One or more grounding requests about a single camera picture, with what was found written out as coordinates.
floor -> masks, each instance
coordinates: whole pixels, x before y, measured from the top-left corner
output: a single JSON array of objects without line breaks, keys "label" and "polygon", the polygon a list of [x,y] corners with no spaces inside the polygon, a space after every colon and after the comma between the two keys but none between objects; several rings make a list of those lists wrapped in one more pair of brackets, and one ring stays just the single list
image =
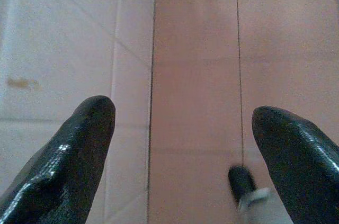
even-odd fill
[{"label": "floor", "polygon": [[230,165],[273,187],[261,105],[339,144],[338,0],[156,0],[149,223],[237,223]]}]

